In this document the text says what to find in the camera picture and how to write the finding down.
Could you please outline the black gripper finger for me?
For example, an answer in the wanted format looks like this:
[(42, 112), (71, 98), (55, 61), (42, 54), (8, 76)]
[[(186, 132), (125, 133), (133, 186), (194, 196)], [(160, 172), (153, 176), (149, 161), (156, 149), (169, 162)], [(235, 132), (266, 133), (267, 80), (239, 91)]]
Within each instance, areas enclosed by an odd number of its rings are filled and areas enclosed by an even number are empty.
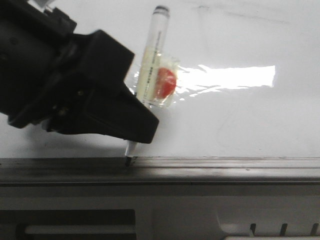
[(114, 96), (96, 88), (81, 102), (74, 133), (100, 134), (150, 144), (158, 125), (158, 118), (126, 86)]

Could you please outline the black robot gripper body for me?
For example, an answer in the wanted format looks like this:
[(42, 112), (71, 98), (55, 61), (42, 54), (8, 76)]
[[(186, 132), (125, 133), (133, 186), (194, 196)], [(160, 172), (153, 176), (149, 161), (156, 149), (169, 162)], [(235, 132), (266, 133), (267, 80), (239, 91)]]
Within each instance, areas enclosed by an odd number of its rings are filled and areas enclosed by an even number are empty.
[(58, 8), (1, 1), (0, 112), (10, 126), (74, 133), (92, 90), (114, 96), (126, 87), (134, 54), (102, 30), (77, 34), (76, 26)]

